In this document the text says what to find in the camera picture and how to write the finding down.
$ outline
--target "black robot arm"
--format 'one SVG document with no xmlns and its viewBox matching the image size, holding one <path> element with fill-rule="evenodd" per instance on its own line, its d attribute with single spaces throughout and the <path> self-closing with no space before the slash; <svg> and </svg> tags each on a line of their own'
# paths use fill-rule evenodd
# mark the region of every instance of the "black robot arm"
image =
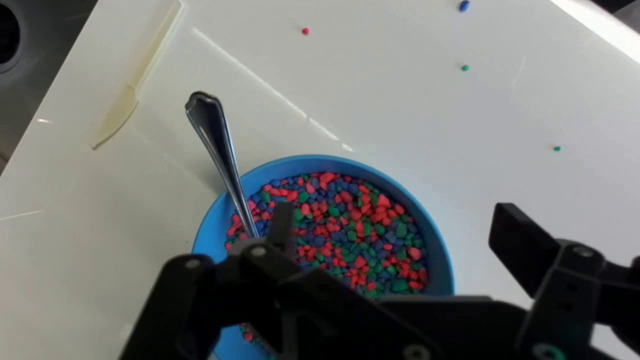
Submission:
<svg viewBox="0 0 640 360">
<path fill-rule="evenodd" d="M 277 206 L 266 242 L 221 265 L 169 260 L 121 352 L 124 360 L 204 360 L 220 330 L 250 325 L 283 360 L 606 360 L 589 346 L 608 325 L 638 352 L 638 262 L 621 269 L 577 242 L 553 240 L 511 204 L 497 204 L 490 246 L 533 298 L 523 310 L 486 297 L 366 300 L 288 257 L 291 206 Z"/>
</svg>

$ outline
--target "green cereal piece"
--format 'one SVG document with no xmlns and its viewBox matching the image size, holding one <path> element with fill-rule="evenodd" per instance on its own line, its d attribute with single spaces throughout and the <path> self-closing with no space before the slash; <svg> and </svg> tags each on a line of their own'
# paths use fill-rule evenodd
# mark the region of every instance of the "green cereal piece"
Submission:
<svg viewBox="0 0 640 360">
<path fill-rule="evenodd" d="M 396 292 L 396 295 L 401 295 L 401 292 L 406 292 L 408 291 L 408 284 L 404 283 L 404 281 L 396 281 L 394 284 L 391 284 L 391 292 Z"/>
<path fill-rule="evenodd" d="M 261 202 L 272 202 L 272 196 L 268 192 L 259 192 Z"/>
<path fill-rule="evenodd" d="M 406 225 L 397 223 L 397 227 L 396 227 L 396 237 L 397 237 L 397 239 L 404 239 L 404 237 L 406 237 Z"/>
<path fill-rule="evenodd" d="M 344 258 L 344 262 L 346 262 L 346 265 L 353 265 L 355 254 L 352 254 L 352 252 L 344 252 L 344 254 L 342 254 L 342 258 Z"/>
<path fill-rule="evenodd" d="M 380 195 L 370 192 L 370 196 L 372 196 L 372 206 L 375 209 Z"/>
<path fill-rule="evenodd" d="M 339 216 L 339 209 L 337 209 L 337 206 L 328 206 L 328 214 L 330 214 L 332 219 L 335 219 L 335 216 Z"/>
<path fill-rule="evenodd" d="M 301 204 L 307 202 L 307 199 L 309 199 L 307 192 L 298 195 L 298 202 L 301 202 Z"/>
<path fill-rule="evenodd" d="M 364 223 L 364 237 L 370 237 L 370 234 L 372 234 L 372 225 Z"/>
<path fill-rule="evenodd" d="M 300 209 L 294 210 L 294 221 L 300 223 L 303 216 L 300 213 Z"/>
</svg>

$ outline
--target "spoon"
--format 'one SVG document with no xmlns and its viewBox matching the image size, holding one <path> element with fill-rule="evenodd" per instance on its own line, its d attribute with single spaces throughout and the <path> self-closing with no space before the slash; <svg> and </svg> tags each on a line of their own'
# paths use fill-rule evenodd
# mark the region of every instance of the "spoon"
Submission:
<svg viewBox="0 0 640 360">
<path fill-rule="evenodd" d="M 191 123 L 193 130 L 197 133 L 206 153 L 211 156 L 225 184 L 227 195 L 234 201 L 242 227 L 246 229 L 250 239 L 257 239 L 252 213 L 246 206 L 246 199 L 237 183 L 235 153 L 234 153 L 232 133 L 223 118 L 221 103 L 206 93 L 193 93 L 184 109 L 185 109 L 185 118 Z"/>
</svg>

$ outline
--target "blue bowl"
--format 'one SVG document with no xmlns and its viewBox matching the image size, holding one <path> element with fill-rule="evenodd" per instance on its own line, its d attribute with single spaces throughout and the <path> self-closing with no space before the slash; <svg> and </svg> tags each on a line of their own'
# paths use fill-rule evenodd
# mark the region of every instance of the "blue bowl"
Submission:
<svg viewBox="0 0 640 360">
<path fill-rule="evenodd" d="M 454 295 L 452 265 L 435 225 L 431 223 L 428 213 L 420 206 L 420 202 L 390 177 L 353 160 L 324 156 L 324 155 L 307 155 L 307 156 L 290 156 L 290 159 L 266 163 L 250 171 L 248 175 L 243 175 L 240 183 L 242 183 L 242 190 L 250 196 L 269 181 L 279 181 L 279 178 L 300 177 L 309 172 L 339 172 L 353 178 L 361 178 L 378 186 L 382 192 L 390 195 L 396 202 L 404 204 L 408 214 L 413 216 L 422 239 L 426 240 L 424 250 L 426 250 L 426 265 L 429 272 L 429 284 L 426 286 L 424 295 L 428 297 Z M 230 196 L 227 195 L 218 196 L 218 201 L 211 204 L 211 209 L 206 213 L 199 225 L 191 252 L 206 254 L 213 262 L 221 262 L 225 258 L 223 240 L 225 240 L 225 231 L 232 214 L 234 214 L 234 204 Z M 220 343 L 213 352 L 220 360 L 266 360 L 268 358 L 268 354 L 259 346 L 248 345 L 242 338 L 242 332 L 237 326 L 221 330 Z"/>
</svg>

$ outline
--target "white table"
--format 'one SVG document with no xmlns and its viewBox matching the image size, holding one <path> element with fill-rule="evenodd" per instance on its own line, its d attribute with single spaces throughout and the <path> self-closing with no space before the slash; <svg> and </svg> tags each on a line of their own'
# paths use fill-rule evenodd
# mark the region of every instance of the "white table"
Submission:
<svg viewBox="0 0 640 360">
<path fill-rule="evenodd" d="M 189 0 L 130 123 L 93 153 L 168 4 L 98 2 L 0 178 L 5 358 L 119 354 L 221 190 L 181 114 L 191 90 L 221 98 L 242 172 L 321 153 L 400 178 L 439 227 L 458 292 L 527 306 L 486 246 L 504 201 L 609 260 L 640 254 L 640 58 L 601 40 L 630 33 L 587 4 Z M 608 332 L 597 345 L 631 358 Z"/>
</svg>

